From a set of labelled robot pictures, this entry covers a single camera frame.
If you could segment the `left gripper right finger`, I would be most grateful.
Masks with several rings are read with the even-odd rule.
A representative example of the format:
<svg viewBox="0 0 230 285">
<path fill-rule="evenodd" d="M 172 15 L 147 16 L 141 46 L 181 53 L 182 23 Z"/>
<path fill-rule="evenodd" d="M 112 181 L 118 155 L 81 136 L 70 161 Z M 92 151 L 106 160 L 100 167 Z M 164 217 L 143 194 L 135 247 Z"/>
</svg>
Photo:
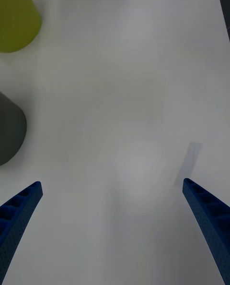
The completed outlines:
<svg viewBox="0 0 230 285">
<path fill-rule="evenodd" d="M 183 194 L 212 253 L 224 284 L 230 284 L 230 207 L 186 178 Z"/>
</svg>

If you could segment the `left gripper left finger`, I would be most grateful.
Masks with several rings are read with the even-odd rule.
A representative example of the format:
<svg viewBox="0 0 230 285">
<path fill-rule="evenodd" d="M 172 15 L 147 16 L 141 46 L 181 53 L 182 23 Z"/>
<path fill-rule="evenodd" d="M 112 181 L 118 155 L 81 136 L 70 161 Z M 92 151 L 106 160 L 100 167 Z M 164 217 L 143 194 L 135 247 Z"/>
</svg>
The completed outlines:
<svg viewBox="0 0 230 285">
<path fill-rule="evenodd" d="M 0 207 L 0 284 L 42 196 L 41 182 L 36 181 Z"/>
</svg>

